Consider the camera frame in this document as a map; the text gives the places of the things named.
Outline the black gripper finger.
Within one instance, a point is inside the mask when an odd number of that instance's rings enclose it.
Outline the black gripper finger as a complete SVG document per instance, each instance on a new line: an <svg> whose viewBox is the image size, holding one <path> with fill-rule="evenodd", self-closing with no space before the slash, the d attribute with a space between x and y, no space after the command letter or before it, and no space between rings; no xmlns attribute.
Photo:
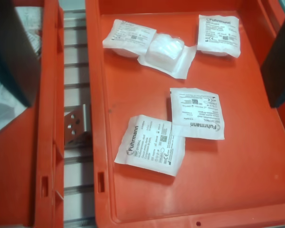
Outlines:
<svg viewBox="0 0 285 228"><path fill-rule="evenodd" d="M0 83L24 106L38 92L41 67L15 11L13 1L0 0Z"/></svg>
<svg viewBox="0 0 285 228"><path fill-rule="evenodd" d="M267 98L272 108L285 102L285 21L261 66Z"/></svg>

